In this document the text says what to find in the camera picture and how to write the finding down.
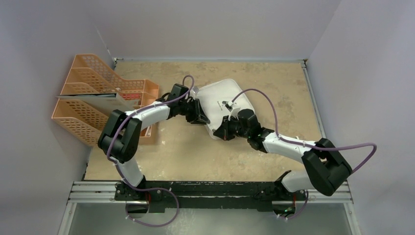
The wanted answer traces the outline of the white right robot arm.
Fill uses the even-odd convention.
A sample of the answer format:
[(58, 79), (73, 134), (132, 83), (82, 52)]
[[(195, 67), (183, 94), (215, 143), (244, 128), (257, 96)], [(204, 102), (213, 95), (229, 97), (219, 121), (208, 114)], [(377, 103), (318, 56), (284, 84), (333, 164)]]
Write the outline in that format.
[(296, 144), (295, 139), (278, 136), (276, 131), (261, 126), (250, 109), (243, 109), (234, 117), (222, 117), (219, 127), (209, 133), (214, 139), (224, 141), (245, 138), (254, 150), (302, 163), (305, 167), (303, 171), (288, 170), (275, 181), (275, 193), (280, 199), (287, 199), (294, 192), (306, 189), (331, 196), (352, 174), (351, 166), (338, 150), (334, 150), (330, 140), (321, 138), (319, 141)]

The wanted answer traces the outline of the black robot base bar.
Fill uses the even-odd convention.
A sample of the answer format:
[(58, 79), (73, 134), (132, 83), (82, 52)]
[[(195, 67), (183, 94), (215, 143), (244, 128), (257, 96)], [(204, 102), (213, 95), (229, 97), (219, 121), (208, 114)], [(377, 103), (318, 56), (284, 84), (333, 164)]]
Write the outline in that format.
[(288, 192), (277, 182), (145, 181), (139, 191), (115, 184), (115, 200), (129, 212), (164, 213), (166, 209), (253, 209), (291, 215), (304, 191)]

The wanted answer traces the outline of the grey medicine kit box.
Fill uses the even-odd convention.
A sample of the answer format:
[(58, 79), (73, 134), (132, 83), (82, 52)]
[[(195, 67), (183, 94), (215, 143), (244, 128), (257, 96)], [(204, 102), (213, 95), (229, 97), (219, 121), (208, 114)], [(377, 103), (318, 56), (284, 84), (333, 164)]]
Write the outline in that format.
[[(220, 140), (213, 135), (213, 132), (222, 125), (224, 116), (236, 117), (237, 113), (243, 109), (255, 111), (247, 96), (241, 92), (242, 89), (233, 79), (224, 79), (201, 88), (195, 87), (190, 91), (191, 97), (199, 99), (203, 111), (210, 119), (210, 124), (206, 124), (205, 127), (214, 140)], [(239, 108), (230, 113), (223, 101), (232, 101)]]

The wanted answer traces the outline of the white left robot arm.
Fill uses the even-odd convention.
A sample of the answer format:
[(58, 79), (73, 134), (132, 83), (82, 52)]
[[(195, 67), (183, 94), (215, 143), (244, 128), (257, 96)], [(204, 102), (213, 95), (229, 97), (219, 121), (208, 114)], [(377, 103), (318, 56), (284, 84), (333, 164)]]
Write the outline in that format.
[(133, 200), (140, 200), (146, 194), (146, 187), (141, 184), (144, 175), (135, 160), (142, 130), (177, 115), (185, 116), (191, 124), (210, 123), (199, 99), (192, 97), (190, 91), (190, 88), (176, 83), (170, 92), (150, 105), (134, 111), (111, 112), (97, 145), (107, 160), (115, 165), (122, 182), (128, 185), (127, 194)]

